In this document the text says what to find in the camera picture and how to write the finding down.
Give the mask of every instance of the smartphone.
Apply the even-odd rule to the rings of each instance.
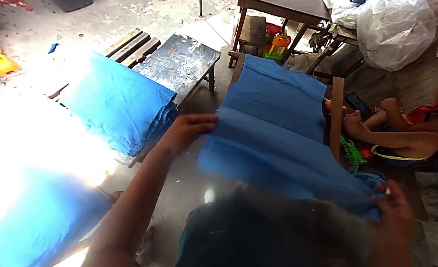
[[[372,110],[354,92],[347,94],[344,98],[353,109],[361,111],[362,117],[369,118],[371,116]]]

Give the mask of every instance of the orange toy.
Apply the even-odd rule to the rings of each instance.
[[[288,47],[288,45],[290,44],[291,41],[292,41],[292,38],[290,36],[287,36],[287,35],[279,35],[279,36],[275,37],[274,40],[272,41],[272,47],[270,48],[270,51],[264,53],[264,58],[270,58],[270,59],[274,59],[276,61],[282,61],[283,60],[283,52],[285,52],[285,48]],[[273,52],[274,48],[276,46],[282,48],[280,53]]]

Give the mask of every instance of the folded blue fabric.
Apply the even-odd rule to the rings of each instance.
[[[112,206],[72,174],[25,168],[19,182],[0,218],[0,267],[54,265]]]
[[[366,181],[341,167],[323,144],[325,90],[305,73],[246,55],[238,82],[217,110],[199,167],[286,197],[330,200],[378,220]]]
[[[178,116],[176,93],[96,52],[87,58],[88,67],[64,89],[62,103],[126,155],[158,141]]]

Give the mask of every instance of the green toy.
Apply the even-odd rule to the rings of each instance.
[[[346,158],[351,161],[351,165],[353,165],[354,173],[358,172],[359,164],[366,163],[367,161],[361,155],[361,152],[354,146],[353,141],[347,142],[346,139],[341,135],[339,140],[340,145],[344,148],[344,153],[346,154]]]

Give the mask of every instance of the green plastic object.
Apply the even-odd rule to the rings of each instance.
[[[339,143],[344,148],[346,158],[351,161],[354,173],[357,173],[359,169],[359,164],[366,163],[367,161],[363,158],[361,152],[359,152],[359,150],[354,146],[353,141],[346,141],[346,139],[341,135]]]
[[[281,53],[275,53],[275,52],[265,52],[263,58],[269,58],[276,61],[282,61],[283,55]]]

